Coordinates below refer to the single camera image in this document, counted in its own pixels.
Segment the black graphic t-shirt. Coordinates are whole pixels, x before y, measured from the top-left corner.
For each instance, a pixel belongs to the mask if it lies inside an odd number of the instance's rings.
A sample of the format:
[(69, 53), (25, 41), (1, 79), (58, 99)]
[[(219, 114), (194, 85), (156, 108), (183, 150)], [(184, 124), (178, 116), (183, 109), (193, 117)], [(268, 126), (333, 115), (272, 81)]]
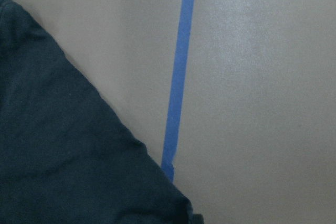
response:
[(19, 4), (1, 0), (1, 223), (191, 223), (190, 201)]

